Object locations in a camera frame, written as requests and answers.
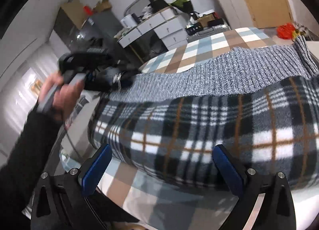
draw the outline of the drawer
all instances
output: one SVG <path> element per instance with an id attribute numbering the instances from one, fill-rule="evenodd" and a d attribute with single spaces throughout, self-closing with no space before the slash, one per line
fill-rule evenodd
<path id="1" fill-rule="evenodd" d="M 172 46 L 169 46 L 167 49 L 170 51 L 170 50 L 173 50 L 175 48 L 178 48 L 180 46 L 184 46 L 184 45 L 187 45 L 187 41 L 186 40 L 183 40 L 175 45 L 172 45 Z"/>
<path id="2" fill-rule="evenodd" d="M 133 29 L 130 33 L 128 33 L 126 36 L 122 37 L 119 41 L 121 46 L 125 48 L 130 43 L 132 43 L 134 40 L 138 39 L 141 36 L 141 33 L 138 31 L 138 29 Z"/>
<path id="3" fill-rule="evenodd" d="M 158 28 L 154 29 L 155 33 L 158 35 L 159 38 L 164 38 L 169 34 L 172 34 L 178 30 L 183 29 L 183 25 L 180 22 L 180 18 L 172 19 L 165 24 L 159 26 Z"/>
<path id="4" fill-rule="evenodd" d="M 162 41 L 166 47 L 175 45 L 183 40 L 186 40 L 187 33 L 185 30 L 181 29 L 179 31 L 176 31 L 165 38 L 162 38 Z"/>
<path id="5" fill-rule="evenodd" d="M 174 18 L 176 16 L 174 10 L 171 9 L 171 8 L 169 8 L 169 9 L 167 9 L 165 11 L 162 11 L 161 15 L 163 16 L 163 18 L 165 20 L 172 19 L 172 18 Z"/>
<path id="6" fill-rule="evenodd" d="M 157 27 L 158 25 L 165 22 L 165 19 L 163 16 L 158 13 L 152 17 L 150 17 L 148 20 L 143 22 L 138 26 L 138 30 L 141 32 L 141 34 L 145 34 L 146 32 L 150 31 L 151 29 Z"/>

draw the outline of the black and white plaid cloth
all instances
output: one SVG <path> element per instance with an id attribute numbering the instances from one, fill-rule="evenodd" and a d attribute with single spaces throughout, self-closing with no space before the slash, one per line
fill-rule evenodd
<path id="1" fill-rule="evenodd" d="M 158 103 L 103 98 L 90 142 L 171 183 L 217 186 L 212 148 L 223 144 L 261 174 L 284 172 L 291 186 L 319 182 L 319 77 L 290 77 L 247 95 L 183 97 Z"/>

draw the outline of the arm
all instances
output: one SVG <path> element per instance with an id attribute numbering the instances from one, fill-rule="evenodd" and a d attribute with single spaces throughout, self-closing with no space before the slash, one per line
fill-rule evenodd
<path id="1" fill-rule="evenodd" d="M 58 73 L 50 75 L 43 84 L 39 102 L 55 83 L 63 83 Z M 63 85 L 55 93 L 53 107 L 63 111 L 65 118 L 68 117 L 83 88 L 82 81 L 72 86 Z M 22 215 L 21 211 L 30 200 L 62 125 L 60 115 L 53 119 L 38 113 L 37 106 L 29 113 L 7 164 L 0 169 L 0 217 L 8 221 Z"/>

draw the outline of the blue gripper pad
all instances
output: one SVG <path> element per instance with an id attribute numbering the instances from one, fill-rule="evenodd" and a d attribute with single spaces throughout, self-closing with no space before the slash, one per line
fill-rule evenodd
<path id="1" fill-rule="evenodd" d="M 91 167 L 87 170 L 86 174 L 82 178 L 82 182 L 80 182 L 82 185 L 82 195 L 84 197 L 93 194 L 106 168 L 110 164 L 111 159 L 112 149 L 107 144 L 93 161 Z"/>
<path id="2" fill-rule="evenodd" d="M 215 166 L 223 176 L 232 194 L 240 198 L 244 194 L 243 180 L 229 161 L 227 155 L 222 151 L 221 146 L 221 144 L 218 144 L 213 149 Z"/>

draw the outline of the white sheer curtain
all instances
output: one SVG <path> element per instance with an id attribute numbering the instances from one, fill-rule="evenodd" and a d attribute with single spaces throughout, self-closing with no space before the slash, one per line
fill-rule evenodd
<path id="1" fill-rule="evenodd" d="M 57 61 L 53 49 L 48 44 L 42 45 L 18 68 L 2 90 L 5 120 L 18 134 L 38 98 L 31 91 L 31 86 L 36 80 L 44 82 L 49 74 L 56 71 Z"/>

